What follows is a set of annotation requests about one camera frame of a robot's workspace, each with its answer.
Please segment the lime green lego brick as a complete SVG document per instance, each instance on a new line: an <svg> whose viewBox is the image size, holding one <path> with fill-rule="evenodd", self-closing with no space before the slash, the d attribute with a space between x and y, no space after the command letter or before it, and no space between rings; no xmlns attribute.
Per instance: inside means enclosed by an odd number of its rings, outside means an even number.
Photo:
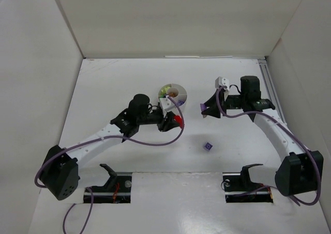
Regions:
<svg viewBox="0 0 331 234"><path fill-rule="evenodd" d="M160 90L160 95L161 95L161 96L165 95L165 94L167 93L167 91L168 91L169 88L170 88L170 87L163 87L163 88L161 88L161 90Z"/></svg>

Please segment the brown lego plate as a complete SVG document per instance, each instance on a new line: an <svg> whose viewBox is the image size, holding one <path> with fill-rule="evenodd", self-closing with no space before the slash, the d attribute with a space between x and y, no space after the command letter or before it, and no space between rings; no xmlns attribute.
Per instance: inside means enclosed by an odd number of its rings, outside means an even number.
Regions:
<svg viewBox="0 0 331 234"><path fill-rule="evenodd" d="M168 89L167 95L169 95L172 98L175 98L179 95L179 91L177 88L171 87Z"/></svg>

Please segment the red pink lego figure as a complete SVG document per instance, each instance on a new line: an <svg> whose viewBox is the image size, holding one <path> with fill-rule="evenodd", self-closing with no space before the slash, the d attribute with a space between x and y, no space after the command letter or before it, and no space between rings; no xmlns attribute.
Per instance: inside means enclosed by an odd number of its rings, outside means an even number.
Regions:
<svg viewBox="0 0 331 234"><path fill-rule="evenodd" d="M182 129L184 126L182 117L179 115L175 115L174 120L179 124L179 127Z"/></svg>

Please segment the purple curved lego brick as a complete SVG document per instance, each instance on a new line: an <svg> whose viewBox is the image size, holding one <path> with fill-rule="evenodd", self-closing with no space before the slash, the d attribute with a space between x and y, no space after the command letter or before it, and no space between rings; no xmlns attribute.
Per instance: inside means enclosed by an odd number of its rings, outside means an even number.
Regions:
<svg viewBox="0 0 331 234"><path fill-rule="evenodd" d="M204 112L207 110L207 107L206 107L205 104L201 103L201 104L200 104L200 109L201 109L201 114L203 115Z"/></svg>

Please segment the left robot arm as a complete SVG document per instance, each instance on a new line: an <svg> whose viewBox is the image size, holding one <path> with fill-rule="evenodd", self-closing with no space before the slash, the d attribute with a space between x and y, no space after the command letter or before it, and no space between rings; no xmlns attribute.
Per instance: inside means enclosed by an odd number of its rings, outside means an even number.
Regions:
<svg viewBox="0 0 331 234"><path fill-rule="evenodd" d="M48 189L57 200L68 198L80 188L90 192L110 191L116 185L117 173L104 163L95 170L90 170L86 164L125 141L149 146L132 138L144 125L156 125L160 132L174 128L183 130L185 126L182 110L171 96L159 98L158 104L152 106L147 95L137 94L126 109L88 139L69 148L51 147L37 171L35 185Z"/></svg>

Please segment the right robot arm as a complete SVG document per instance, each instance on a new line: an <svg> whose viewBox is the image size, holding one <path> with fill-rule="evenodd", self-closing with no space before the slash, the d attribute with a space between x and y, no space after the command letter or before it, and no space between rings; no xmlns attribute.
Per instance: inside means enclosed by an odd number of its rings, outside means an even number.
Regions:
<svg viewBox="0 0 331 234"><path fill-rule="evenodd" d="M242 167L240 181L244 190L258 184L274 186L286 197L315 191L321 194L321 179L324 158L319 151L310 151L281 120L276 107L269 99L263 99L260 80L256 76L240 78L238 94L230 94L228 79L218 77L216 92L201 104L201 114L220 118L230 118L228 110L242 110L236 117L247 115L268 138L279 155L279 168L263 164Z"/></svg>

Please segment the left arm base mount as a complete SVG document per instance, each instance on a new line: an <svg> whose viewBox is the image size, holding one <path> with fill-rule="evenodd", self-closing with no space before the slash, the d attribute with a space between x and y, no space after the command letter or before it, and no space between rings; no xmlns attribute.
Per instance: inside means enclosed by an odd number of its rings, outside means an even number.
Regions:
<svg viewBox="0 0 331 234"><path fill-rule="evenodd" d="M116 172L109 165L102 163L98 167L84 168L79 176L79 187L84 189L84 203L130 203L131 172Z"/></svg>

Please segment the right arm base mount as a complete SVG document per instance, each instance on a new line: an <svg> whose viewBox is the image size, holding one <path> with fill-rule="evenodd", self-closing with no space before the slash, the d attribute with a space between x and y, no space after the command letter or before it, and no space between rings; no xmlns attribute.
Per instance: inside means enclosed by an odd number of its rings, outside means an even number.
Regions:
<svg viewBox="0 0 331 234"><path fill-rule="evenodd" d="M263 188L262 183L252 182L249 169L262 164L250 164L242 167L240 172L222 173L221 188L225 193L226 203L273 203L270 188Z"/></svg>

